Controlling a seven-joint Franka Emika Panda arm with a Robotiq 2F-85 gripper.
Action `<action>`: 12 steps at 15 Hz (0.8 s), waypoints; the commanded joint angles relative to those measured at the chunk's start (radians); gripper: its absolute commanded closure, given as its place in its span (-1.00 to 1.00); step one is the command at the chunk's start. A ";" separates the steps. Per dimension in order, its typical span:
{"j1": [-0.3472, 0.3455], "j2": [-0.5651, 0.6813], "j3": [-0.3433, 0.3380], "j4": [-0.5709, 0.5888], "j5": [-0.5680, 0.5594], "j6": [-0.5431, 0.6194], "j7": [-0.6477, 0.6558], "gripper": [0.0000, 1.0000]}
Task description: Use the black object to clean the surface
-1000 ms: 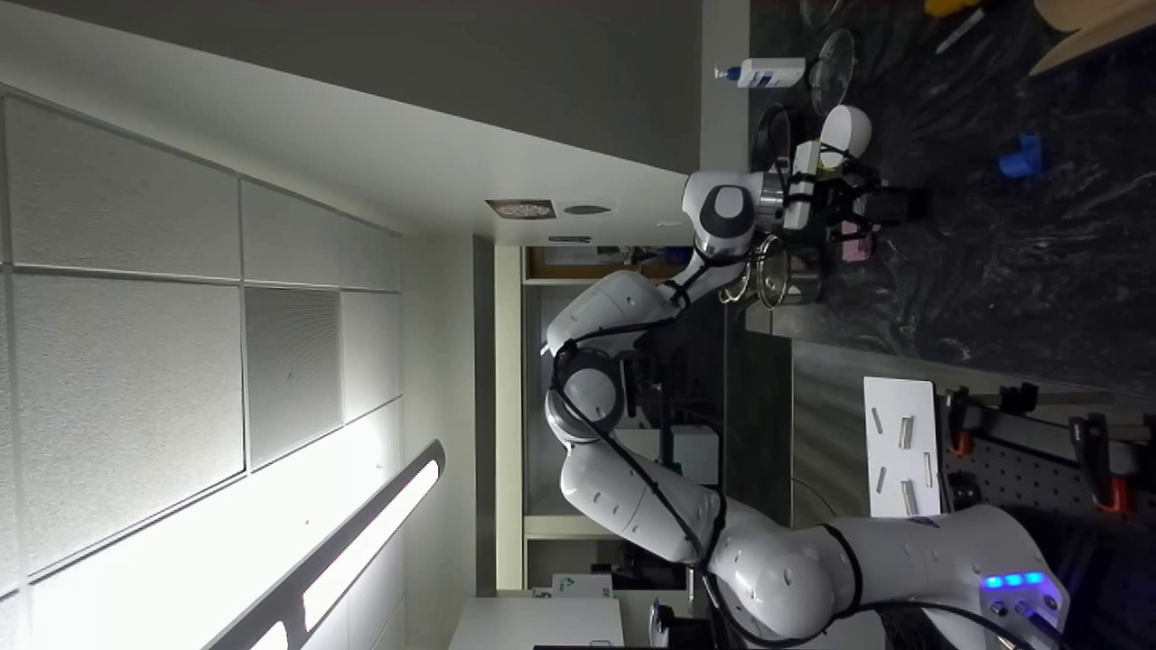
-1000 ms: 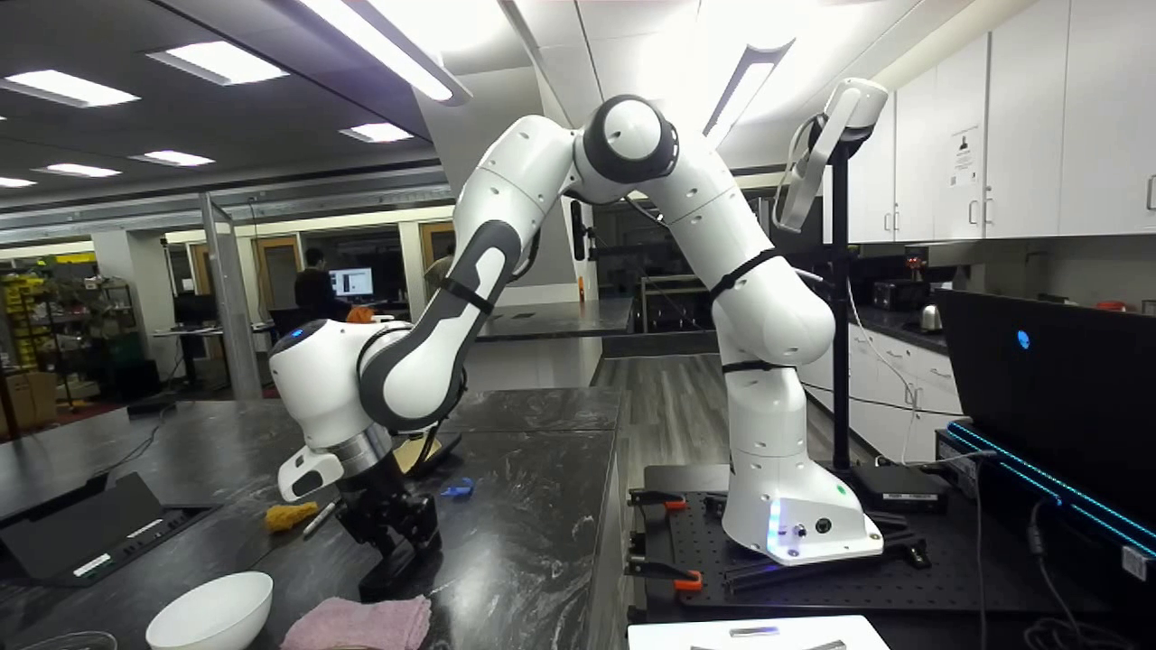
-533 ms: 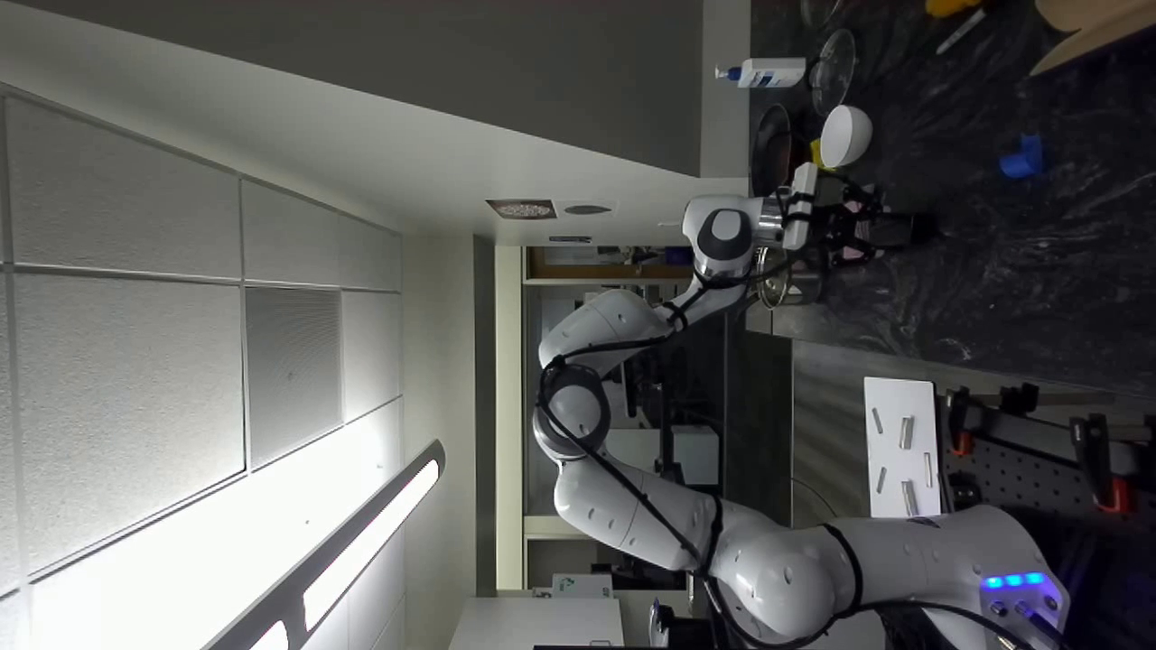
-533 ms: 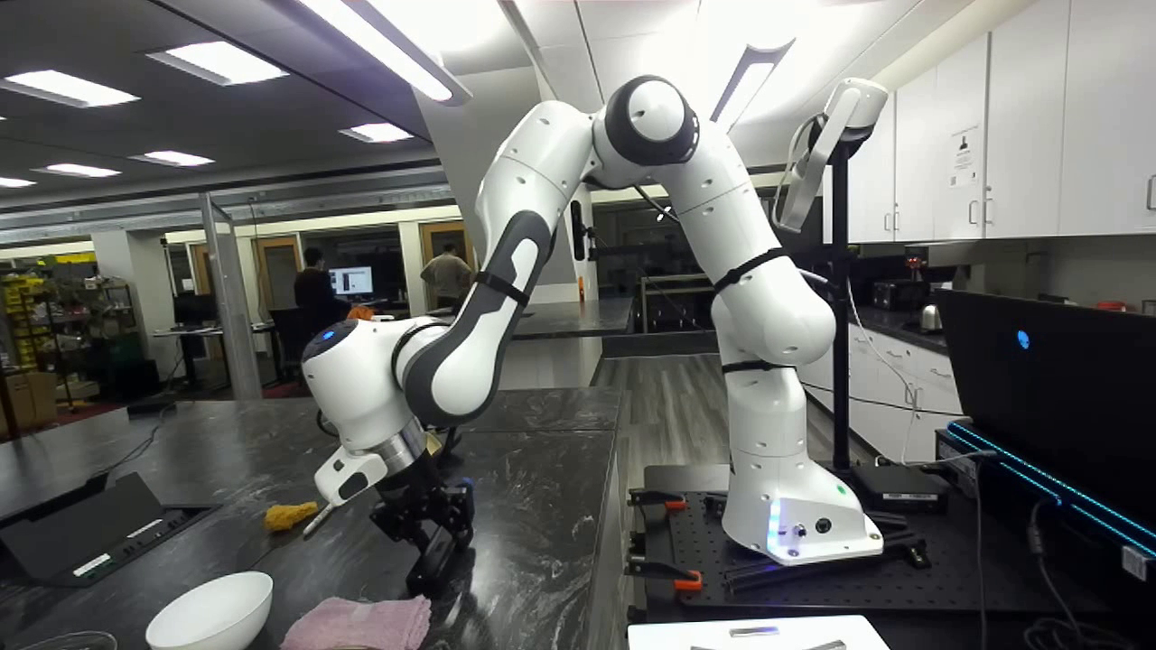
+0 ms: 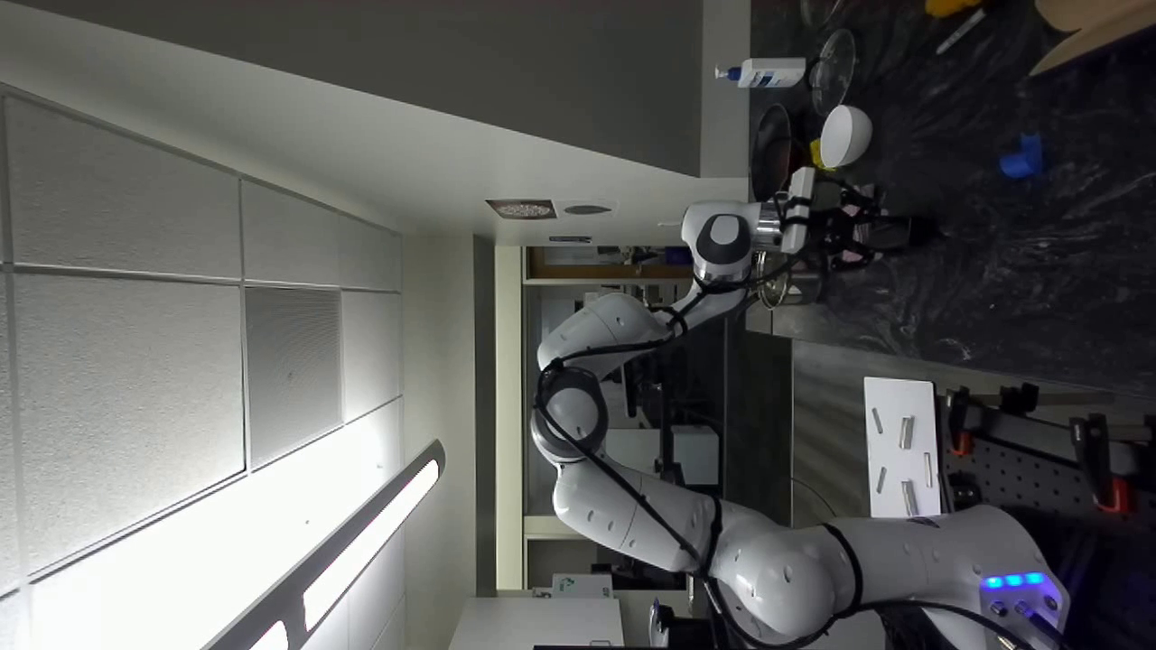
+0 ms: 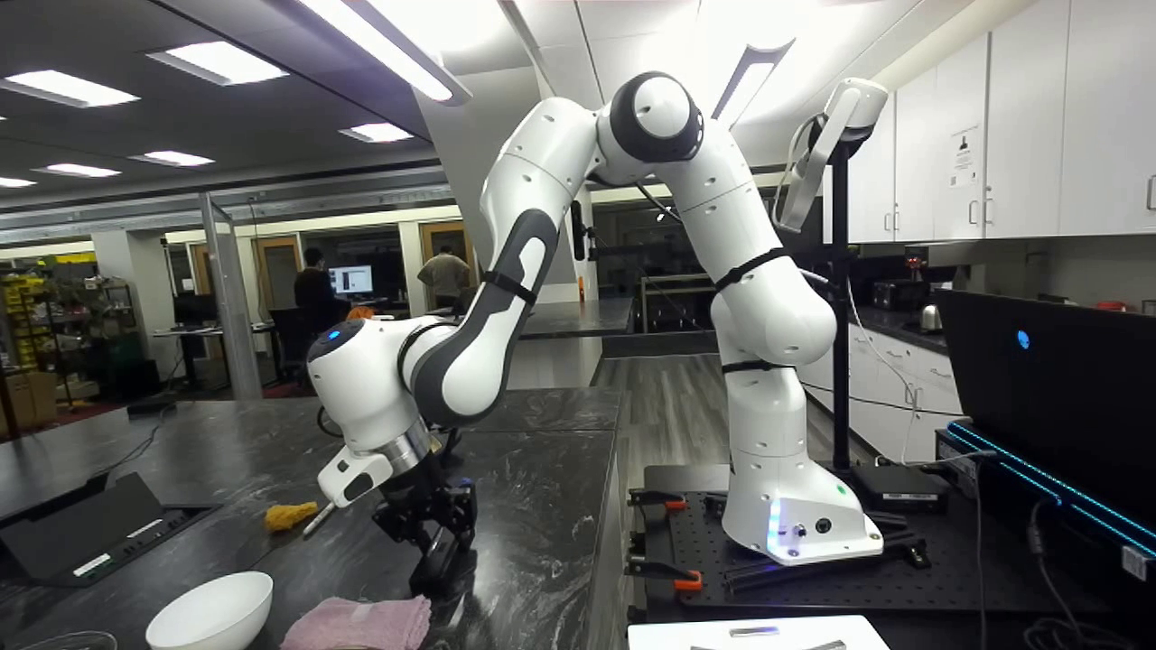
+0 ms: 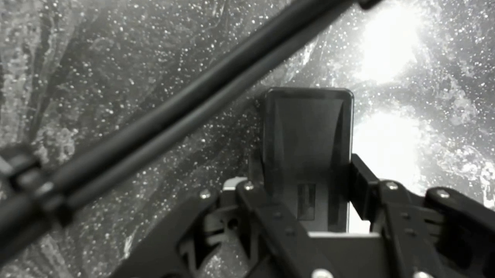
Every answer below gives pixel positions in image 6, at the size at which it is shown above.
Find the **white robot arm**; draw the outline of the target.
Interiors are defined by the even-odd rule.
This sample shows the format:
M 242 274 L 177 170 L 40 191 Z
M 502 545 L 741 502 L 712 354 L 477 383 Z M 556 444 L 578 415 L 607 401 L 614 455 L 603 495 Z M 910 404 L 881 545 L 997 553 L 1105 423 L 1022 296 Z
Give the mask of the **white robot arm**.
M 824 163 L 863 141 L 881 105 L 885 90 L 867 79 L 834 87 L 802 177 L 766 206 L 730 126 L 668 72 L 632 76 L 600 108 L 538 101 L 484 177 L 495 253 L 470 307 L 452 321 L 350 318 L 311 343 L 311 386 L 343 437 L 318 473 L 322 495 L 343 509 L 397 484 L 430 462 L 437 430 L 488 415 L 578 188 L 657 181 L 712 282 L 704 329 L 719 347 L 730 426 L 723 534 L 780 567 L 881 556 L 885 534 L 853 488 L 806 451 L 798 372 L 834 350 L 838 314 L 784 249 L 809 217 Z

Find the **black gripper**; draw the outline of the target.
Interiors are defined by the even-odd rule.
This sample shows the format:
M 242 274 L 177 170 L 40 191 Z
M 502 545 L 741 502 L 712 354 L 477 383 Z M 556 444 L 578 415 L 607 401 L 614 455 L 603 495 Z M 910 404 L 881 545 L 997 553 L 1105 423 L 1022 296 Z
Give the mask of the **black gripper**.
M 473 484 L 452 484 L 441 466 L 419 466 L 401 480 L 387 480 L 379 495 L 383 502 L 372 509 L 372 520 L 394 542 L 430 542 L 426 524 L 437 524 L 455 538 L 455 545 L 448 538 L 434 538 L 408 578 L 415 596 L 437 596 L 448 574 L 462 574 L 473 560 Z

